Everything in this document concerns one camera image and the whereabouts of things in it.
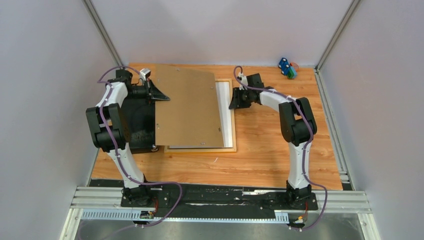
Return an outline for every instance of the brown cardboard panel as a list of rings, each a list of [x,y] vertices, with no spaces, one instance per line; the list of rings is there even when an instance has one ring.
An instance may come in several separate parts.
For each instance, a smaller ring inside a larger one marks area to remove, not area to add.
[[[224,147],[211,72],[157,64],[156,87],[170,101],[156,102],[156,144]]]

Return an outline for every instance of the wooden board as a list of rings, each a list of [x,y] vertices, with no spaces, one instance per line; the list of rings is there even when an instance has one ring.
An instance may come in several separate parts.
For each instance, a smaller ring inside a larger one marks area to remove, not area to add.
[[[154,64],[133,63],[137,69],[151,68]],[[231,65],[174,65],[209,71],[217,79],[233,79]],[[245,66],[244,74],[260,73],[265,86],[296,98],[307,97],[316,120],[317,133],[310,149],[309,176],[312,181],[329,190],[341,190],[336,159],[326,124],[314,70],[300,68],[296,79],[289,80],[277,67]],[[238,86],[235,79],[233,87]],[[236,153],[154,153],[135,154],[137,166],[149,181],[177,181],[182,183],[285,187],[289,177],[289,147],[280,130],[279,114],[269,107],[253,104],[235,111],[237,132]],[[93,178],[122,179],[114,162],[100,151]]]
[[[224,147],[215,75],[157,64],[150,79],[170,101],[156,102],[156,145]]]
[[[228,95],[229,96],[229,102],[228,105],[224,106],[224,108],[226,107],[228,109],[228,106],[230,104],[231,98],[233,97],[233,81],[228,78],[228,79],[216,79],[215,83],[219,83],[219,82],[227,82],[228,83]],[[231,143],[232,146],[231,147],[217,147],[217,148],[210,148],[210,147],[202,147],[202,148],[173,148],[171,146],[165,146],[164,147],[164,152],[169,154],[169,153],[235,153],[237,152],[237,143],[236,143],[236,119],[234,117],[234,109],[231,109],[230,111],[230,122],[231,122],[231,126],[228,126],[228,128],[231,128]],[[222,133],[225,133],[225,128],[226,125],[223,124],[223,119],[221,119],[221,126],[222,126]]]

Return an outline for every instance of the toy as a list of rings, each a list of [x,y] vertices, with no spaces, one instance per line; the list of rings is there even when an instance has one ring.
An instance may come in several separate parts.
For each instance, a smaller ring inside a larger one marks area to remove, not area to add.
[[[283,57],[278,63],[278,67],[281,69],[281,73],[284,76],[287,76],[288,79],[294,79],[297,77],[298,73],[295,70],[295,67],[287,60],[287,58]]]

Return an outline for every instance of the wooden table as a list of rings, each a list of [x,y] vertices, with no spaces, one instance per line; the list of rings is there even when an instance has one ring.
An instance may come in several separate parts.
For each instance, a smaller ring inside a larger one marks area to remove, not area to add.
[[[173,65],[213,72],[215,78],[231,78],[234,86],[239,85],[233,77],[232,65]],[[136,69],[150,68],[152,74],[155,73],[154,64],[132,63],[130,66]],[[318,128],[309,157],[310,179],[329,190],[341,190],[342,184],[314,71],[312,68],[301,68],[297,72],[297,78],[289,80],[277,67],[243,67],[245,75],[260,73],[265,86],[272,86],[296,98],[309,99]],[[158,152],[134,154],[134,159],[149,181],[285,187],[290,169],[289,148],[281,134],[279,114],[258,104],[236,109],[235,132],[236,153],[165,154],[162,147]],[[112,159],[102,150],[98,153],[91,177],[122,179]]]

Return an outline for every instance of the wall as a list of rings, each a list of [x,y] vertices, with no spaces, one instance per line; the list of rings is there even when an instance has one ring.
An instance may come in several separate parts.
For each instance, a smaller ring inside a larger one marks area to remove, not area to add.
[[[422,239],[424,2],[364,0],[321,73],[384,240]]]
[[[122,60],[316,65],[351,0],[92,0]]]
[[[59,238],[96,155],[85,109],[114,65],[80,0],[2,1],[0,239]]]

